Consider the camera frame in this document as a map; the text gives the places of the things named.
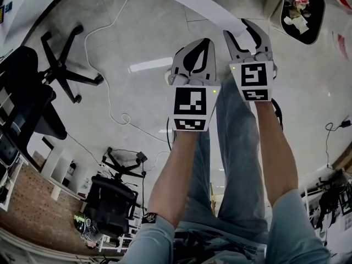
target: red brick wall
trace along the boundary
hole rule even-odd
[[[43,158],[35,154],[39,164]],[[51,198],[53,185],[32,167],[22,166],[17,177],[8,212],[0,209],[0,227],[34,244],[59,251],[92,255],[73,226],[74,213],[82,202],[61,191]]]

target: person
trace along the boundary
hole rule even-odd
[[[210,205],[209,132],[178,131],[148,202],[148,214],[121,263],[327,263],[330,255],[306,215],[293,153],[270,102],[256,119],[233,77],[216,104],[225,193]],[[265,217],[263,176],[272,206]]]

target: trash bin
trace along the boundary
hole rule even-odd
[[[311,15],[306,19],[306,26],[309,29],[302,34],[294,25],[288,25],[284,22],[284,18],[287,16],[287,10],[284,9],[284,0],[267,0],[263,12],[276,30],[304,44],[311,45],[316,42],[320,33],[325,12],[325,0],[309,0]]]

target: leg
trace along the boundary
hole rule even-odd
[[[54,69],[58,66],[58,63],[54,56],[54,53],[51,51],[50,46],[47,42],[50,38],[51,38],[51,33],[48,31],[40,39],[42,41],[44,52],[45,52],[46,58],[48,59],[49,65],[52,69]]]
[[[72,71],[69,71],[69,70],[65,70],[63,77],[71,81],[81,82],[81,83],[89,84],[93,86],[98,86],[100,83],[104,81],[104,78],[100,74],[97,77],[95,77],[95,79],[90,79],[88,77],[79,75],[77,73],[73,73]]]
[[[264,191],[258,162],[259,134],[255,117],[232,76],[217,101],[217,126],[226,189],[218,218],[220,227],[241,237],[264,241]]]
[[[75,39],[75,36],[82,33],[83,32],[83,26],[82,25],[78,25],[76,26],[70,33],[70,36],[68,37],[66,44],[64,46],[64,48],[62,49],[61,55],[60,55],[60,62],[62,64],[65,64],[68,53],[70,52],[73,40]]]
[[[210,206],[209,132],[200,132],[198,136],[190,188],[182,221],[204,224],[210,227],[216,227],[218,223]]]
[[[82,97],[77,95],[76,97],[73,96],[70,86],[68,86],[67,80],[62,77],[58,77],[57,81],[60,83],[62,89],[66,92],[67,96],[70,98],[72,103],[80,102]]]

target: sleeve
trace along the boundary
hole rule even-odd
[[[172,263],[174,236],[175,229],[171,223],[160,216],[156,216],[155,223],[146,223],[141,226],[119,263]]]
[[[316,237],[298,190],[280,197],[273,206],[266,263],[324,264],[330,253]]]

